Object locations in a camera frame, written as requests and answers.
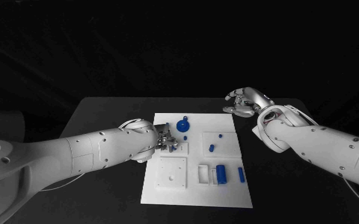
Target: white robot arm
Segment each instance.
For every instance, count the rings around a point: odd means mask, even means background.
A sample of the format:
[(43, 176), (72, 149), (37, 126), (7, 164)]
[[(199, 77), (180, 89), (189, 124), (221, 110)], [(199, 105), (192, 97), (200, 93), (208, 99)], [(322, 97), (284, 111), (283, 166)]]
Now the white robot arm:
[(226, 113), (241, 117), (260, 114), (252, 132), (275, 152), (290, 147), (297, 155), (342, 178), (359, 183), (359, 137), (317, 123), (293, 106), (280, 106), (254, 88), (234, 90), (235, 106)]
[(169, 125), (143, 119), (120, 128), (36, 143), (0, 140), (0, 223), (55, 182), (177, 147)]

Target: black background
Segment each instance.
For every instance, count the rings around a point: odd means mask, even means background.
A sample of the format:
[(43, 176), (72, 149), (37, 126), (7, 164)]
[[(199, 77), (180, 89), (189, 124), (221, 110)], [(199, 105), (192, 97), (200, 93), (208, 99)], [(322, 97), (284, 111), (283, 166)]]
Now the black background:
[(300, 99), (359, 134), (356, 0), (1, 0), (0, 105), (26, 142), (88, 96)]

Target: small blue piece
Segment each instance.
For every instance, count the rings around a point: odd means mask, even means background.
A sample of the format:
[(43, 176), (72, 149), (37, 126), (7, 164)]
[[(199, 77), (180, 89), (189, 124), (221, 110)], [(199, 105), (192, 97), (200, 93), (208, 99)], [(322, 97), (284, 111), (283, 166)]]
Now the small blue piece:
[(218, 184), (226, 184), (226, 168), (223, 165), (215, 167)]
[(189, 130), (189, 121), (187, 121), (187, 116), (183, 117), (183, 120), (177, 122), (177, 130), (180, 132), (186, 132)]
[(244, 175), (244, 169), (241, 167), (238, 168), (238, 172), (239, 172), (241, 182), (244, 183), (245, 182), (245, 175)]

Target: screw hole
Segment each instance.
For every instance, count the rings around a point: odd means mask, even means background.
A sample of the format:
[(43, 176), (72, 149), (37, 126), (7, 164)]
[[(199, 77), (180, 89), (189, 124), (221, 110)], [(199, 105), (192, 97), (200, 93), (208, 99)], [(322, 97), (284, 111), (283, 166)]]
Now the screw hole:
[(10, 158), (7, 158), (7, 157), (1, 158), (1, 162), (3, 163), (10, 163)]

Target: table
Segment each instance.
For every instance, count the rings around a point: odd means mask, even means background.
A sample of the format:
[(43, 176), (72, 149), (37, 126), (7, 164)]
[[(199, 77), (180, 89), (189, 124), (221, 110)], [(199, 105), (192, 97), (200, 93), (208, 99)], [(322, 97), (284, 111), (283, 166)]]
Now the table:
[[(272, 99), (309, 114), (297, 99)], [(222, 113), (232, 101), (210, 98), (85, 98), (62, 137), (118, 127), (154, 113)], [(359, 220), (358, 206), (343, 180), (304, 162), (288, 149), (275, 153), (251, 129), (257, 118), (234, 116), (254, 209), (140, 204), (146, 163), (128, 161), (85, 174), (58, 190), (39, 192), (10, 223), (258, 223), (293, 220)], [(53, 184), (62, 185), (69, 180)]]

